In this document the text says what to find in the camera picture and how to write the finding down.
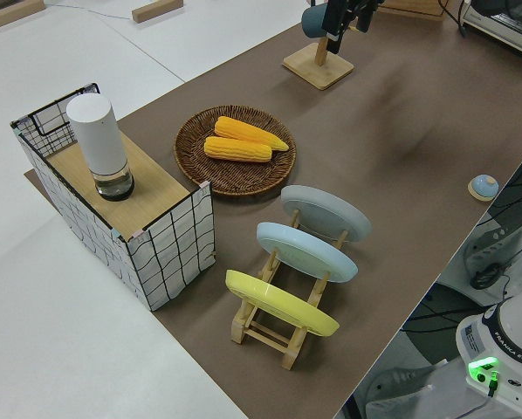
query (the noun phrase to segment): plate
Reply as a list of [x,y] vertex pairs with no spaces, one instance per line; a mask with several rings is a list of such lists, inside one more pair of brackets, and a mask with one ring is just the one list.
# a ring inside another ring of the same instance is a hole
[[372,230],[372,224],[356,207],[335,195],[302,185],[289,185],[280,193],[285,212],[292,216],[299,210],[299,223],[331,240],[337,240],[344,230],[347,242],[359,242]]
[[240,299],[318,336],[331,336],[339,323],[303,299],[238,271],[226,271],[226,286]]
[[[204,153],[203,143],[215,134],[219,116],[269,131],[289,149],[274,151],[267,163],[212,159]],[[182,172],[194,183],[209,181],[219,195],[254,196],[275,188],[288,177],[296,161],[296,144],[288,128],[269,113],[249,106],[226,105],[206,109],[183,124],[175,138],[174,155]]]
[[266,251],[277,250],[277,259],[297,271],[329,282],[347,282],[358,273],[356,264],[320,238],[283,224],[260,223],[258,241]]

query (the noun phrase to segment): glass base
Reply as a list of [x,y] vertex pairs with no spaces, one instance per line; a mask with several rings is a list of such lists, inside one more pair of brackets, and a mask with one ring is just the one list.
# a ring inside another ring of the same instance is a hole
[[93,174],[94,184],[99,195],[107,201],[123,201],[133,192],[135,182],[129,166],[114,175]]

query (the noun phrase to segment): brown table mat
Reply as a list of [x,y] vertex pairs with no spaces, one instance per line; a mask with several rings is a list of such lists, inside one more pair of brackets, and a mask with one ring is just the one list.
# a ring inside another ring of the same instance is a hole
[[[368,34],[343,40],[340,55],[354,72],[321,92],[281,65],[310,42],[295,26],[120,121],[191,187],[173,156],[182,124],[212,106],[263,109],[297,143],[288,182],[340,196],[373,222],[366,240],[343,247],[360,273],[330,284],[319,306],[340,329],[308,336],[289,372],[277,351],[230,341],[239,300],[224,286],[227,269],[261,269],[257,224],[288,221],[278,192],[215,199],[215,265],[155,316],[255,419],[333,417],[486,211],[469,180],[486,173],[503,185],[522,162],[522,55],[514,50],[474,31],[462,39],[449,20],[377,14]],[[306,297],[313,282],[283,267],[274,284]]]

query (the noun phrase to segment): yellow corn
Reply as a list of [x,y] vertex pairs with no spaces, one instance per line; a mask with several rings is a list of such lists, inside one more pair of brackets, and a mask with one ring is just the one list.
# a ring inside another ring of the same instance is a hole
[[207,137],[203,149],[208,157],[221,160],[265,163],[272,157],[271,148],[265,144],[233,138]]
[[254,127],[246,122],[234,120],[228,116],[218,117],[215,124],[215,133],[225,138],[235,138],[237,140],[265,144],[273,150],[286,151],[288,149],[288,145],[275,134]]

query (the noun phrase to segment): round basket tray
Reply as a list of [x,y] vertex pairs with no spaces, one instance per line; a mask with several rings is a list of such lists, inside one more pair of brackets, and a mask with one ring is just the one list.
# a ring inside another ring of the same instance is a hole
[[[215,135],[219,116],[228,116],[269,131],[288,144],[288,151],[274,151],[267,163],[248,163],[212,159],[203,143]],[[174,155],[182,172],[196,184],[210,181],[213,192],[225,196],[252,196],[278,186],[292,170],[296,160],[294,139],[280,121],[267,112],[248,106],[217,106],[189,119],[180,128]]]

